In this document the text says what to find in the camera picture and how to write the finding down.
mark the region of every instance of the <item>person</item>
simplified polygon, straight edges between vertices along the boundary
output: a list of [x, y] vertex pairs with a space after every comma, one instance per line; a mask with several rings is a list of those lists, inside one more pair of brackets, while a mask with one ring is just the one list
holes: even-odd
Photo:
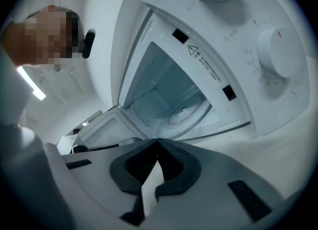
[[16, 125], [33, 92], [16, 68], [71, 58], [81, 51], [84, 36], [79, 16], [54, 5], [22, 22], [9, 20], [0, 33], [0, 124]]

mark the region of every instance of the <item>white microwave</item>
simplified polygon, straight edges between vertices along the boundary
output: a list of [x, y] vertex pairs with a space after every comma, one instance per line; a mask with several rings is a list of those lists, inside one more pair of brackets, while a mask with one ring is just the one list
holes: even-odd
[[151, 11], [118, 104], [79, 135], [88, 146], [185, 140], [253, 125], [266, 135], [309, 103], [307, 60], [277, 0], [141, 0]]

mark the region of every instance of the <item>warning label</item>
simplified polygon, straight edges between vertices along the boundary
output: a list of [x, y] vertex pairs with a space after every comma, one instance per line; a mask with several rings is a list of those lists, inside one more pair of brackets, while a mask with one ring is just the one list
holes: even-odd
[[188, 45], [189, 54], [192, 56], [199, 48], [193, 45]]

